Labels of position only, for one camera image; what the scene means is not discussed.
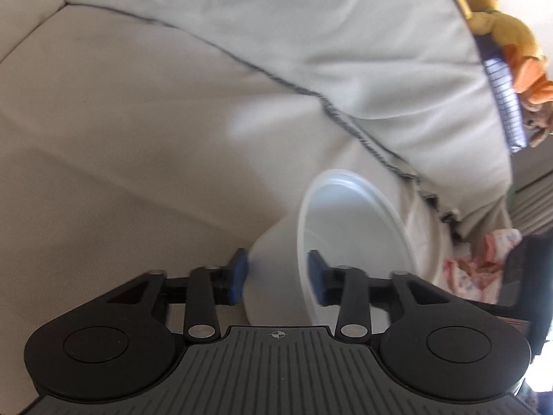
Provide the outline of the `pink floral baby clothes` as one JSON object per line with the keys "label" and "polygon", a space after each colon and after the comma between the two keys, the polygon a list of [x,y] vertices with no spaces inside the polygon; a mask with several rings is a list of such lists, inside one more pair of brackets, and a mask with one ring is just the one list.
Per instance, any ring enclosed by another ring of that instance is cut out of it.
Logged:
{"label": "pink floral baby clothes", "polygon": [[486,234],[476,253],[467,243],[452,259],[441,266],[443,288],[459,298],[485,304],[496,304],[503,284],[508,255],[520,244],[517,229],[494,230]]}

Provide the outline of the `beige sofa cover cloth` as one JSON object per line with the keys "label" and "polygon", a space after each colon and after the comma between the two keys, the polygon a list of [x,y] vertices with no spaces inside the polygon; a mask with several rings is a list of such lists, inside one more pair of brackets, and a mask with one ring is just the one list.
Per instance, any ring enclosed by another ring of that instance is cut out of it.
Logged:
{"label": "beige sofa cover cloth", "polygon": [[511,221],[511,160],[453,0],[1,0],[1,410],[25,342],[153,269],[222,263],[347,169],[416,271]]}

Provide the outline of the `beige pleated curtain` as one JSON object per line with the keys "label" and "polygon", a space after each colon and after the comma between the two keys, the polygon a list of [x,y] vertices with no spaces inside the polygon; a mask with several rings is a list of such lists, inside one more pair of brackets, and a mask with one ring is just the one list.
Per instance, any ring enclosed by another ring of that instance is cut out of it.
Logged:
{"label": "beige pleated curtain", "polygon": [[552,173],[516,192],[511,210],[513,227],[523,236],[539,234],[552,229],[553,177]]}

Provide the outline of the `blue striped cushion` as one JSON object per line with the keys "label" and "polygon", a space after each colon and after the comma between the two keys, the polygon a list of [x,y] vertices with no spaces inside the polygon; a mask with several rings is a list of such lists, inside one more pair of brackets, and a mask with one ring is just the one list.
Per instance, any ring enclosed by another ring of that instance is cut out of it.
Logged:
{"label": "blue striped cushion", "polygon": [[[466,0],[456,1],[466,21],[470,18],[470,7]],[[518,153],[528,146],[522,124],[522,113],[518,96],[512,88],[512,75],[504,61],[503,53],[491,35],[474,35],[492,93],[496,99],[503,131],[511,154]]]}

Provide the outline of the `brown spotted plush toy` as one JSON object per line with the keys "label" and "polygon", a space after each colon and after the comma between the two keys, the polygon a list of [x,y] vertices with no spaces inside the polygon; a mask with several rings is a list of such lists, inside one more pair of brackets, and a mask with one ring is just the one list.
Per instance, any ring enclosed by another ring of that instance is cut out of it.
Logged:
{"label": "brown spotted plush toy", "polygon": [[552,102],[538,105],[524,103],[522,120],[525,130],[532,134],[529,146],[537,147],[552,135]]}

